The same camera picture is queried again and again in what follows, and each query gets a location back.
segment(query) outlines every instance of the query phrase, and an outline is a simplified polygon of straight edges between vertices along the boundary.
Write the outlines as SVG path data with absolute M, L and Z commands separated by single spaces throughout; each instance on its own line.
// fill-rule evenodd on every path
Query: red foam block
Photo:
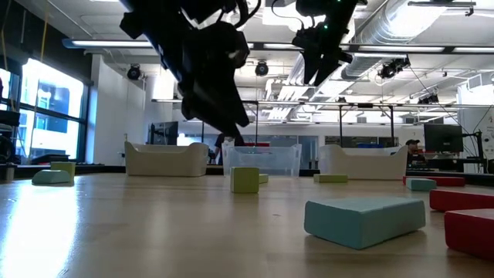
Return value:
M 407 178 L 427 178 L 435 181 L 437 186 L 465 186 L 464 178 L 457 177 L 403 177 L 403 185 L 407 184 Z
M 449 248 L 494 261 L 494 209 L 445 213 Z
M 494 209 L 494 195 L 432 190 L 429 194 L 431 209 L 440 212 L 462 209 Z

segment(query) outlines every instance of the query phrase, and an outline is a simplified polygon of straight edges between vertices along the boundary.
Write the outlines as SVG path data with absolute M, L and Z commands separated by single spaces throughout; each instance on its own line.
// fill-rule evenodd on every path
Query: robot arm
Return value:
M 170 70 L 183 96 L 182 113 L 190 120 L 197 117 L 206 124 L 236 137 L 236 124 L 245 127 L 249 119 L 237 91 L 235 69 L 244 66 L 250 54 L 243 32 L 259 10 L 261 0 L 249 13 L 246 0 L 120 0 L 128 9 L 120 27 L 132 39 L 145 35 L 160 56 L 161 65 Z M 304 49 L 306 83 L 318 72 L 320 83 L 339 65 L 351 61 L 339 44 L 355 5 L 365 0 L 298 0 L 302 15 L 326 15 L 318 26 L 298 31 L 293 44 Z M 240 21 L 234 25 L 217 21 L 203 29 L 189 20 L 205 21 L 221 10 L 238 9 Z

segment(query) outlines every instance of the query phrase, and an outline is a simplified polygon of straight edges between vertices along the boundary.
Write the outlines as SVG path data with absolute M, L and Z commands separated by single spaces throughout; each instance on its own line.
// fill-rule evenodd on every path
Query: person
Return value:
M 407 165 L 414 164 L 414 161 L 425 163 L 425 157 L 418 153 L 418 143 L 420 140 L 410 139 L 405 143 L 408 146 Z
M 215 157 L 217 158 L 218 157 L 218 153 L 219 153 L 219 159 L 218 159 L 218 165 L 223 165 L 223 152 L 222 152 L 222 144 L 223 142 L 225 142 L 225 140 L 227 141 L 233 141 L 235 139 L 235 142 L 234 142 L 234 145 L 236 147 L 239 147 L 239 146 L 245 146 L 245 142 L 244 142 L 244 139 L 242 138 L 242 136 L 237 136 L 235 138 L 233 137 L 226 137 L 224 134 L 220 134 L 218 135 L 218 138 L 216 138 L 216 143 L 215 143 Z

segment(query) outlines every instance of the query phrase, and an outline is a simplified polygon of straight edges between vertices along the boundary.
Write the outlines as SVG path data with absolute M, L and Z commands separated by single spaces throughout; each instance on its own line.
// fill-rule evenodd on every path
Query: foam block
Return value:
M 259 184 L 267 183 L 269 181 L 268 174 L 259 174 Z
M 332 183 L 344 183 L 348 182 L 347 175 L 324 175 L 315 174 L 314 182 L 332 182 Z
M 462 187 L 465 186 L 464 178 L 456 177 L 403 177 L 403 185 L 407 184 L 407 178 L 427 178 L 436 182 L 437 186 Z
M 34 185 L 57 185 L 71 183 L 70 175 L 61 170 L 41 170 L 32 177 Z
M 462 209 L 494 209 L 494 195 L 432 190 L 429 194 L 431 209 L 440 212 Z
M 424 226 L 424 202 L 413 198 L 344 198 L 306 203 L 306 232 L 353 249 L 364 249 Z
M 230 190 L 233 193 L 259 192 L 259 169 L 232 167 L 230 171 Z
M 429 192 L 436 189 L 435 181 L 427 178 L 407 178 L 407 188 L 412 191 Z
M 66 171 L 69 173 L 71 181 L 73 181 L 76 176 L 76 164 L 73 162 L 52 162 L 50 169 Z
M 449 248 L 494 261 L 494 209 L 445 213 L 446 245 Z

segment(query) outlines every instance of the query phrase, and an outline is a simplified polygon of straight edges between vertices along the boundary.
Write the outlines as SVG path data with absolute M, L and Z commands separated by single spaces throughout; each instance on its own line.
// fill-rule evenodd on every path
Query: clear plastic bin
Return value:
M 272 177 L 299 177 L 302 145 L 292 147 L 233 147 L 222 145 L 223 172 L 231 167 L 256 167 L 261 174 Z

